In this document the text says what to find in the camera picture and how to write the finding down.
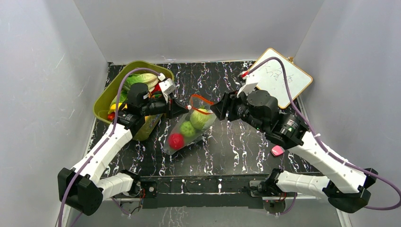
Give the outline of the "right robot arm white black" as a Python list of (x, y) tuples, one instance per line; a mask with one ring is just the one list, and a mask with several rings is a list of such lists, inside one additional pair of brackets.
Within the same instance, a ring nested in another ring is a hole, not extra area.
[(249, 95), (226, 92), (210, 108), (220, 120), (244, 121), (264, 133), (271, 143), (302, 157), (321, 172), (321, 176), (301, 175), (275, 168), (266, 181), (249, 183), (247, 189), (253, 197), (296, 192), (327, 199), (346, 213), (355, 213), (367, 206), (371, 197), (368, 188), (375, 183), (375, 178), (364, 170), (346, 166), (335, 152), (323, 150), (306, 123), (293, 114), (281, 113), (277, 99), (267, 91), (255, 90)]

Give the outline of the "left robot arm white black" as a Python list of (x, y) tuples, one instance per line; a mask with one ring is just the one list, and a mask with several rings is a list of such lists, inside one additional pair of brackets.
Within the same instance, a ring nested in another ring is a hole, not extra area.
[(68, 205), (90, 216), (104, 200), (117, 194), (139, 195), (141, 184), (137, 174), (123, 170), (112, 177), (101, 176), (144, 125), (146, 116), (165, 114), (167, 118), (175, 118), (189, 111), (174, 98), (175, 85), (171, 79), (160, 82), (159, 87), (160, 92), (149, 97), (146, 84), (133, 84), (125, 102), (115, 104), (113, 123), (101, 140), (72, 168), (63, 168), (58, 173), (60, 211)]

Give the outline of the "red apple toy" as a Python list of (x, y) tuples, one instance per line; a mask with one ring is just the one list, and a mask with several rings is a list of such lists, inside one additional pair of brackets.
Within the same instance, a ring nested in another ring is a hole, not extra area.
[(179, 150), (184, 147), (184, 136), (180, 133), (172, 133), (168, 138), (168, 145), (173, 150)]

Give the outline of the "small green cabbage toy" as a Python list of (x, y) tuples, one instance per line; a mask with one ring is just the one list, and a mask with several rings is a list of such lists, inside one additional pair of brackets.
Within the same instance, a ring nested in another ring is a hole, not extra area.
[(180, 126), (180, 133), (184, 137), (193, 137), (196, 133), (196, 130), (190, 121), (185, 121)]

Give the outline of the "green lettuce leaf toy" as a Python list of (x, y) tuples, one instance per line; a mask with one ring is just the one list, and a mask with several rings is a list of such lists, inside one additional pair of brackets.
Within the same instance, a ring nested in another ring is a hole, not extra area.
[[(191, 116), (191, 114), (186, 115), (186, 116), (184, 116), (184, 117), (182, 117), (180, 119), (180, 121), (178, 122), (178, 124), (174, 128), (174, 133), (180, 133), (181, 124), (183, 122), (185, 122), (185, 121), (190, 121), (190, 116)], [(184, 137), (184, 141), (185, 141), (184, 142), (184, 147), (188, 146), (191, 143), (195, 143), (195, 142), (201, 140), (202, 135), (209, 130), (210, 126), (213, 125), (215, 119), (216, 119), (215, 116), (210, 114), (210, 119), (206, 122), (206, 124), (205, 124), (205, 126), (203, 127), (202, 130), (197, 130), (196, 129), (196, 133), (195, 133), (195, 135), (193, 137)]]

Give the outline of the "clear zip top bag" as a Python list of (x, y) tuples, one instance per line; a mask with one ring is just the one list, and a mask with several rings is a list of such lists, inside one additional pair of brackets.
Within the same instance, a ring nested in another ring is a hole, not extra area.
[(184, 114), (167, 137), (164, 153), (172, 155), (185, 146), (200, 139), (216, 116), (211, 110), (213, 103), (200, 95), (192, 95), (189, 112)]

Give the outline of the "round green cabbage toy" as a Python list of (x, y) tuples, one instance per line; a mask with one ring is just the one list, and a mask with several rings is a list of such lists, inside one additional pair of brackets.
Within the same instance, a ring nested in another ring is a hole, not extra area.
[(209, 119), (209, 111), (203, 108), (194, 110), (190, 116), (190, 122), (192, 126), (197, 130), (202, 130)]

